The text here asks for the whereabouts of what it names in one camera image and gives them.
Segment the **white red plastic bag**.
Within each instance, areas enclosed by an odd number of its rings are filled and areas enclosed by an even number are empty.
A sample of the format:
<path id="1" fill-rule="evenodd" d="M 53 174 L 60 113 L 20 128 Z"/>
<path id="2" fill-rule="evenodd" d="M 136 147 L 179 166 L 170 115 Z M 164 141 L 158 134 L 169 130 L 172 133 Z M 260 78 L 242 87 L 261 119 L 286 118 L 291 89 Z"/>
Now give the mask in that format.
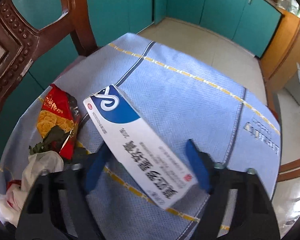
<path id="1" fill-rule="evenodd" d="M 0 194 L 0 221 L 17 227 L 28 193 L 21 190 L 21 181 L 13 180 L 7 185 L 6 194 Z"/>

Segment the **red snack wrapper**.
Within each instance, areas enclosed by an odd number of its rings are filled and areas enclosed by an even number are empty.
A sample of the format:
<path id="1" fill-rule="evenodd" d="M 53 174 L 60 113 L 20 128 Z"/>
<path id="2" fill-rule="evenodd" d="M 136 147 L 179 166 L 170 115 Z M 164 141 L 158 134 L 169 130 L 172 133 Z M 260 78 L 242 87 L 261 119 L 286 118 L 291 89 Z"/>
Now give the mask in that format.
<path id="1" fill-rule="evenodd" d="M 55 151 L 71 160 L 81 119 L 77 100 L 55 84 L 50 87 L 37 119 L 37 131 L 43 140 L 30 153 Z"/>

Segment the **wooden glass display cabinet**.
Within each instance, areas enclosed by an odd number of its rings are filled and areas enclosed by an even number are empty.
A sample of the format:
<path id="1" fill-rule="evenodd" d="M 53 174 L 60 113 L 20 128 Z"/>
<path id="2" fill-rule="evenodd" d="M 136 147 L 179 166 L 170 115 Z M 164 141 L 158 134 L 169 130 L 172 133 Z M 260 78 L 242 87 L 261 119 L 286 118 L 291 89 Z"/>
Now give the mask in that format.
<path id="1" fill-rule="evenodd" d="M 260 60 L 264 81 L 268 81 L 293 49 L 300 33 L 300 5 L 296 0 L 277 0 L 281 20 Z"/>

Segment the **carved wooden chair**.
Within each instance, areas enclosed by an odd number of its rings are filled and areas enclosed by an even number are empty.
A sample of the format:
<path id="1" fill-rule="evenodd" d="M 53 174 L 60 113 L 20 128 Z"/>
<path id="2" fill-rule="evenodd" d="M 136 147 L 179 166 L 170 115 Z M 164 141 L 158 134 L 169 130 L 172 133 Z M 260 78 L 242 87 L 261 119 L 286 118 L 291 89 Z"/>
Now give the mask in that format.
<path id="1" fill-rule="evenodd" d="M 87 0 L 60 0 L 59 19 L 42 29 L 30 25 L 12 0 L 0 0 L 0 112 L 34 61 L 70 35 L 79 55 L 98 50 Z"/>

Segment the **white blue medicine box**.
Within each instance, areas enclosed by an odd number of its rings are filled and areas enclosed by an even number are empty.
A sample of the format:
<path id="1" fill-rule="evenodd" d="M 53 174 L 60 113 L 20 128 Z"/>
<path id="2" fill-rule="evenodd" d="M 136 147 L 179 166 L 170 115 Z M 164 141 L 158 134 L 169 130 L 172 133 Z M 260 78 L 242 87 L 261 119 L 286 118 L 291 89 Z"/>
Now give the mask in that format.
<path id="1" fill-rule="evenodd" d="M 172 207 L 197 183 L 115 85 L 87 97 L 83 105 L 114 157 L 158 207 Z"/>

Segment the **blue quilted cloth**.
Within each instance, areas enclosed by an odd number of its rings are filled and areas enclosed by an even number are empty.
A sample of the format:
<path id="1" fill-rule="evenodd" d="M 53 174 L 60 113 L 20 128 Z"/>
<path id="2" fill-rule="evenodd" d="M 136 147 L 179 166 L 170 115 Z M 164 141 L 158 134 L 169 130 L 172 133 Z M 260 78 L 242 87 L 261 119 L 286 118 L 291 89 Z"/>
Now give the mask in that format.
<path id="1" fill-rule="evenodd" d="M 244 86 L 195 58 L 127 33 L 52 84 L 77 100 L 81 119 L 63 171 L 43 170 L 17 227 L 0 221 L 0 239 L 279 239 L 271 199 L 281 161 L 280 125 Z M 163 210 L 112 154 L 96 187 L 84 189 L 85 163 L 104 143 L 84 99 L 115 85 L 192 171 L 192 139 L 213 161 L 208 194 L 197 181 Z M 17 122 L 0 162 L 0 194 L 20 180 L 42 142 L 37 119 L 47 87 Z"/>

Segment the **crumpled white tissue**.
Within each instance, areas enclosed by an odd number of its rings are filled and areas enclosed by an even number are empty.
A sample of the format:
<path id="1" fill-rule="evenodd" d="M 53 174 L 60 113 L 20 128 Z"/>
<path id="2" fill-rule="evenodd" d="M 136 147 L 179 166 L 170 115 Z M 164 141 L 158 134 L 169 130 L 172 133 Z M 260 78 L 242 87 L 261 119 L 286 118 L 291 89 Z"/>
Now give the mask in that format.
<path id="1" fill-rule="evenodd" d="M 22 172 L 21 190 L 29 192 L 43 170 L 49 173 L 63 171 L 64 161 L 54 151 L 36 153 L 28 157 L 29 163 Z"/>

